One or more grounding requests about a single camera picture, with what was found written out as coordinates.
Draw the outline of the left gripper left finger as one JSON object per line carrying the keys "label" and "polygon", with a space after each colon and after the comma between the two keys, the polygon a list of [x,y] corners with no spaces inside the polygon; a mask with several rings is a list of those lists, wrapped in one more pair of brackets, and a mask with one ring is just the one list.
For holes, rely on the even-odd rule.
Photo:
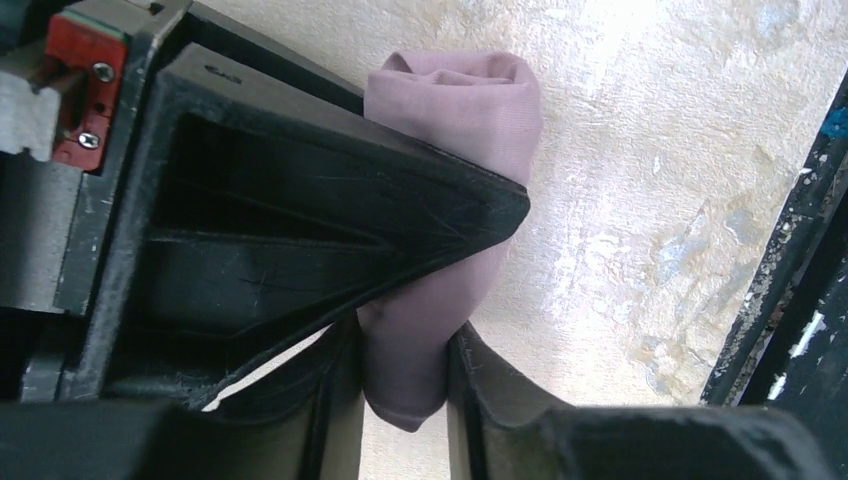
{"label": "left gripper left finger", "polygon": [[226,397],[204,479],[355,479],[364,417],[362,330],[348,314],[283,365]]}

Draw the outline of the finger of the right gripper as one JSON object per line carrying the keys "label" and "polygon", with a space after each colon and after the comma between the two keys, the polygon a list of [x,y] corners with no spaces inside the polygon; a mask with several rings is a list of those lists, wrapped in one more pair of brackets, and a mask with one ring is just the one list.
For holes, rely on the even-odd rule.
{"label": "finger of the right gripper", "polygon": [[102,395],[198,407],[290,340],[491,264],[529,209],[526,63],[397,52],[362,92],[354,113],[198,43],[159,70]]}

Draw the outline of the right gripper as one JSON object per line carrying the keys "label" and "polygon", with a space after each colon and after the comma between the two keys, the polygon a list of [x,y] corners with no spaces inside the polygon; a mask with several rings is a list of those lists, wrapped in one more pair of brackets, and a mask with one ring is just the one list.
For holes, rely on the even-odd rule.
{"label": "right gripper", "polygon": [[122,211],[154,78],[198,43],[354,113],[360,88],[196,1],[1,5],[1,304],[47,316],[22,401],[102,396],[140,241]]}

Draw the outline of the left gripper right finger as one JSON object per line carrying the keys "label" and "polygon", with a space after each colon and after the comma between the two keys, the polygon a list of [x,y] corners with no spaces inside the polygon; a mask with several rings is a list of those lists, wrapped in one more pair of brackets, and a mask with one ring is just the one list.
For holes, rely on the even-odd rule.
{"label": "left gripper right finger", "polygon": [[563,479],[553,429],[573,407],[541,388],[467,323],[448,347],[452,479]]}

